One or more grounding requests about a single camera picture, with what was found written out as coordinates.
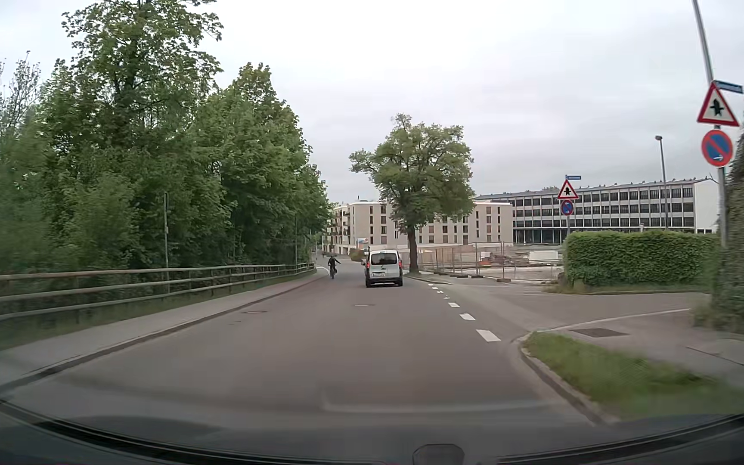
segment manhole cover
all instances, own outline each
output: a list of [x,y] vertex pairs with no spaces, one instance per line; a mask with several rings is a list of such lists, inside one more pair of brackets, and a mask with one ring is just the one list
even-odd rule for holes
[[611,336],[626,336],[627,333],[619,333],[607,328],[585,328],[585,329],[571,329],[574,333],[584,334],[592,338],[610,338]]

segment overcast sky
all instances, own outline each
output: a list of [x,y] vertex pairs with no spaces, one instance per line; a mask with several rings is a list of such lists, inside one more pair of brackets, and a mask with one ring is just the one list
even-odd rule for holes
[[[31,51],[47,77],[73,55],[60,14],[88,0],[0,0],[0,59]],[[716,79],[744,85],[744,2],[700,0]],[[377,198],[347,156],[374,150],[397,112],[460,124],[477,194],[716,175],[696,122],[706,78],[687,0],[293,2],[222,0],[204,47],[221,85],[273,70],[333,201]],[[741,118],[742,97],[725,93]],[[729,129],[735,138],[738,130]]]

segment van rear window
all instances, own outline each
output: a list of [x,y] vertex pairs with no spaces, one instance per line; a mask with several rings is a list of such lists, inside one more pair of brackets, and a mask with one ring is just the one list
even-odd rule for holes
[[372,265],[398,265],[398,255],[394,253],[376,253],[370,260]]

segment person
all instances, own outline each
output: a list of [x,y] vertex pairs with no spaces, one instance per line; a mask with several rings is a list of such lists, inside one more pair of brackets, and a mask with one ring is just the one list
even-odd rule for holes
[[335,274],[337,273],[337,267],[335,266],[336,263],[340,263],[335,256],[329,257],[329,274],[332,275],[332,279],[335,278]]

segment office building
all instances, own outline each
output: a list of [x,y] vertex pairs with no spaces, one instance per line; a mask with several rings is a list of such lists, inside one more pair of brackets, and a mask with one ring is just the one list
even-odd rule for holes
[[575,214],[561,214],[558,189],[480,195],[479,202],[510,204],[516,244],[562,243],[571,231],[611,229],[635,232],[664,228],[686,233],[716,233],[719,212],[719,185],[712,178],[642,182],[625,185],[580,187],[574,200]]
[[[349,249],[357,248],[359,243],[362,248],[369,245],[371,248],[407,249],[407,235],[398,230],[391,214],[392,207],[385,202],[359,200],[338,205],[327,227],[326,249],[348,254]],[[509,242],[512,237],[510,214],[509,205],[499,201],[475,202],[473,211],[466,217],[439,217],[420,227],[415,232],[416,243],[419,248],[432,248],[473,242]]]

